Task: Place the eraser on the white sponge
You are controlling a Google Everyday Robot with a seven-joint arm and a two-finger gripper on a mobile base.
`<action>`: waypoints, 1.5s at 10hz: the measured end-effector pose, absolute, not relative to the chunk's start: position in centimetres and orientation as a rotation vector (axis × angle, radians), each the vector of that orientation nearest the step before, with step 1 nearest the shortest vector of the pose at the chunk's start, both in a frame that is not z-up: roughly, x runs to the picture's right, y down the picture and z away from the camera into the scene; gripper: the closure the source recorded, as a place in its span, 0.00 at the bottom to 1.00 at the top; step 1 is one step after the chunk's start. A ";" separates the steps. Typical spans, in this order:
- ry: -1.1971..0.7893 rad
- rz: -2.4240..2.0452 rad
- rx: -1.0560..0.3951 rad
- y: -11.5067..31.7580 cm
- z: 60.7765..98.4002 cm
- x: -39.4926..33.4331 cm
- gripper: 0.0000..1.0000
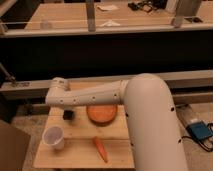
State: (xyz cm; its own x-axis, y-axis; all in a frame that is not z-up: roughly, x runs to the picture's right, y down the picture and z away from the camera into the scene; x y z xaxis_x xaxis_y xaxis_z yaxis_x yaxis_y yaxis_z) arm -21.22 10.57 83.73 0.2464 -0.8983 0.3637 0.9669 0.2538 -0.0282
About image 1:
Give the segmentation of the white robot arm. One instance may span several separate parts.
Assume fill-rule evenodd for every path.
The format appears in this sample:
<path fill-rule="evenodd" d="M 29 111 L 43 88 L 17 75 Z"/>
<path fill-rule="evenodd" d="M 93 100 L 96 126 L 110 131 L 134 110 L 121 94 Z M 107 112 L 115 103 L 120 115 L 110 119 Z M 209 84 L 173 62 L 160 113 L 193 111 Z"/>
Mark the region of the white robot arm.
<path fill-rule="evenodd" d="M 127 114 L 135 171 L 189 171 L 171 91 L 154 74 L 139 74 L 72 90 L 56 77 L 45 98 L 51 107 L 121 104 Z"/>

